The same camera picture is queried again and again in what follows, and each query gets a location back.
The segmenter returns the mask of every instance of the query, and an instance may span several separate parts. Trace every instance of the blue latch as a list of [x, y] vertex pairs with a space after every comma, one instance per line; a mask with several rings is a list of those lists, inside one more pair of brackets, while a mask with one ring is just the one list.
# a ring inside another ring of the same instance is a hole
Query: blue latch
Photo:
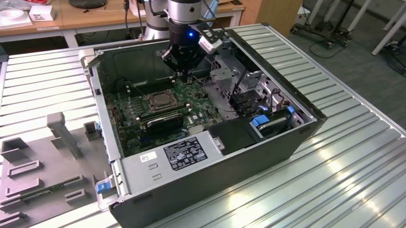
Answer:
[[294, 108], [291, 106], [287, 106], [287, 111], [293, 114], [294, 113]]
[[110, 182], [104, 182], [96, 185], [96, 193], [98, 194], [106, 194], [110, 192], [110, 190], [112, 189], [112, 186], [110, 184]]
[[254, 124], [255, 127], [258, 127], [259, 125], [262, 125], [267, 122], [269, 122], [269, 118], [266, 115], [261, 115], [261, 116], [255, 117], [251, 121], [251, 123]]

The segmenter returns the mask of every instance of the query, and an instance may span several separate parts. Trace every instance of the white box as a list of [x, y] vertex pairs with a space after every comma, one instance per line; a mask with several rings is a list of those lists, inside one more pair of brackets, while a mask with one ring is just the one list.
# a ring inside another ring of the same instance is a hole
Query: white box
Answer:
[[55, 10], [52, 6], [32, 6], [30, 17], [34, 21], [51, 21], [55, 19]]
[[24, 15], [19, 19], [15, 19], [15, 20], [0, 19], [0, 30], [14, 29], [14, 28], [30, 26], [30, 25], [32, 25], [32, 23], [31, 23], [27, 12], [24, 12]]
[[305, 25], [305, 23], [306, 23], [306, 16], [309, 18], [310, 17], [310, 13], [311, 12], [306, 8], [303, 8], [303, 6], [301, 6], [294, 23]]

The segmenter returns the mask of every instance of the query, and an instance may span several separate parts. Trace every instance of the white sticker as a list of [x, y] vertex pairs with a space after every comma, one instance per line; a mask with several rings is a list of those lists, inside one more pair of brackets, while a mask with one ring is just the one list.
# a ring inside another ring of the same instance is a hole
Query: white sticker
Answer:
[[141, 162], [146, 162], [146, 161], [150, 161], [153, 160], [154, 158], [157, 158], [157, 153], [155, 151], [147, 153], [147, 154], [143, 154], [139, 156], [139, 159], [141, 159]]
[[38, 31], [56, 30], [56, 29], [59, 29], [59, 26], [38, 28]]

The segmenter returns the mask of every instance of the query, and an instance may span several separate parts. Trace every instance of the power supply label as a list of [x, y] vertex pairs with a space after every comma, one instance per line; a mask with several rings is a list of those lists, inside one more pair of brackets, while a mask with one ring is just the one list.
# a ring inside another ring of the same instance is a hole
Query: power supply label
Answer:
[[207, 159], [197, 137], [165, 147], [165, 153], [175, 171]]

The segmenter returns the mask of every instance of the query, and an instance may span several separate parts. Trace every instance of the metal table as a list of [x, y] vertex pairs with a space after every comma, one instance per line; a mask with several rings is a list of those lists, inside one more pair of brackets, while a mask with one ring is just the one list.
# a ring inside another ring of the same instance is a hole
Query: metal table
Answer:
[[[287, 161], [150, 227], [404, 227], [405, 130], [271, 27], [234, 30], [329, 120]], [[2, 139], [51, 135], [51, 111], [68, 113], [70, 129], [98, 120], [78, 48], [12, 56], [2, 82]], [[34, 227], [118, 226], [92, 203]]]

